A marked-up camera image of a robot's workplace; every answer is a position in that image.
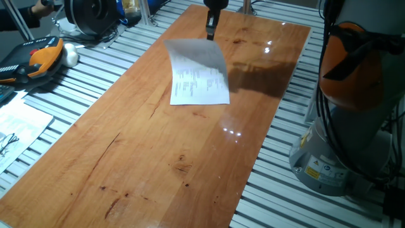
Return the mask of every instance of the yellow warning sticker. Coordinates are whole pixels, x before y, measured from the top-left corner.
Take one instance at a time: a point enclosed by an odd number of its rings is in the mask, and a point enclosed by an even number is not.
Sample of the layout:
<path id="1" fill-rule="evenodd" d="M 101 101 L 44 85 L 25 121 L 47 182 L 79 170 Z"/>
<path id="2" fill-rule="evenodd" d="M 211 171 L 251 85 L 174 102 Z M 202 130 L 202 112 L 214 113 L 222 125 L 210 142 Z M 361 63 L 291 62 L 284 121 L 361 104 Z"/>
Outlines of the yellow warning sticker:
<path id="1" fill-rule="evenodd" d="M 318 180 L 319 178 L 319 172 L 317 172 L 315 169 L 311 168 L 311 167 L 306 167 L 305 172 L 310 175 L 311 177 L 315 178 L 316 180 Z"/>
<path id="2" fill-rule="evenodd" d="M 308 137 L 308 133 L 305 133 L 305 135 L 301 138 L 301 145 L 300 148 L 304 147 L 305 144 L 305 139 Z"/>

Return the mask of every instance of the warning label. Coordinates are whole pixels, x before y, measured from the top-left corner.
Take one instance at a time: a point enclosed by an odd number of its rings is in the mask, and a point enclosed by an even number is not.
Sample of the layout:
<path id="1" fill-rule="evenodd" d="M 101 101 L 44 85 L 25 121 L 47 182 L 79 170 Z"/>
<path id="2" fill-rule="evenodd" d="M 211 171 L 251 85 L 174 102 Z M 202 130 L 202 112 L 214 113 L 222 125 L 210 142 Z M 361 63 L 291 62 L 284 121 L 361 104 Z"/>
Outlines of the warning label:
<path id="1" fill-rule="evenodd" d="M 347 170 L 329 165 L 311 156 L 305 168 L 305 173 L 324 184 L 340 187 L 345 181 Z"/>
<path id="2" fill-rule="evenodd" d="M 312 138 L 312 127 L 310 127 L 310 128 L 306 131 L 305 135 L 303 135 L 303 136 L 301 137 L 301 145 L 300 145 L 300 148 L 304 147 L 305 141 L 309 142 L 309 140 L 310 140 L 311 138 Z"/>

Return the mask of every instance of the black device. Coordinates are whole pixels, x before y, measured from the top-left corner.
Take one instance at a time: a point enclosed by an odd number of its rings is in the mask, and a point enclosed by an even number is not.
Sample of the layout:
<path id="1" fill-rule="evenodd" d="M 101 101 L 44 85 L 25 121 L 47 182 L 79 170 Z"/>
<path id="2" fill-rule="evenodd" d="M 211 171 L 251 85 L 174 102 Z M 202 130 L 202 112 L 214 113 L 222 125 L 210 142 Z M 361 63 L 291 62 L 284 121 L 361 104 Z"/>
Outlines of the black device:
<path id="1" fill-rule="evenodd" d="M 9 85 L 0 85 L 0 103 L 14 92 L 14 87 Z"/>
<path id="2" fill-rule="evenodd" d="M 120 18 L 116 0 L 65 0 L 65 13 L 81 33 L 93 37 L 103 35 Z"/>
<path id="3" fill-rule="evenodd" d="M 207 39 L 213 41 L 215 35 L 215 29 L 220 21 L 221 10 L 228 6 L 229 0 L 204 0 L 204 4 L 209 8 L 206 30 Z"/>
<path id="4" fill-rule="evenodd" d="M 49 36 L 15 47 L 0 62 L 0 84 L 26 83 L 37 77 L 52 76 L 62 63 L 63 41 Z"/>
<path id="5" fill-rule="evenodd" d="M 44 6 L 53 6 L 54 11 L 58 11 L 63 4 L 61 3 L 55 3 L 55 0 L 40 0 L 41 4 Z"/>

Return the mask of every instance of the wood grain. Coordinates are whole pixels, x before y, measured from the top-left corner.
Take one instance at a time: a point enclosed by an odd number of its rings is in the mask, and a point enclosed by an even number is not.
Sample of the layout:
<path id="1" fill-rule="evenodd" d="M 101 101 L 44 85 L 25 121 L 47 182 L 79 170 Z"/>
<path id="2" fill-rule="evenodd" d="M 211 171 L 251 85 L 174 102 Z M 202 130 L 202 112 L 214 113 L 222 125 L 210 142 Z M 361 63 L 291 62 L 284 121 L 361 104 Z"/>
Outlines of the wood grain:
<path id="1" fill-rule="evenodd" d="M 163 40 L 205 38 L 206 15 L 190 6 L 1 199 L 0 219 L 228 227 L 309 28 L 224 11 L 231 104 L 170 106 Z"/>

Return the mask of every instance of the white paper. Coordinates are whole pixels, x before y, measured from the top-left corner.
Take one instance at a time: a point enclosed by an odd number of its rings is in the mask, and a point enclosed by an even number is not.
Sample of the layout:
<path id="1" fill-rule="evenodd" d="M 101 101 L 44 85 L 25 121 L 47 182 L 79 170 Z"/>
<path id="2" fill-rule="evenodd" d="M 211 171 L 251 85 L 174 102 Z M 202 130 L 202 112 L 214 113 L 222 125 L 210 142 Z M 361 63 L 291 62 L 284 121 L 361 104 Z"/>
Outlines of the white paper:
<path id="1" fill-rule="evenodd" d="M 17 142 L 8 145 L 0 155 L 0 173 L 11 165 L 45 130 L 53 116 L 22 102 L 13 101 L 0 108 L 0 142 L 15 133 Z"/>
<path id="2" fill-rule="evenodd" d="M 227 65 L 216 42 L 176 39 L 165 46 L 173 70 L 171 105 L 230 103 Z"/>

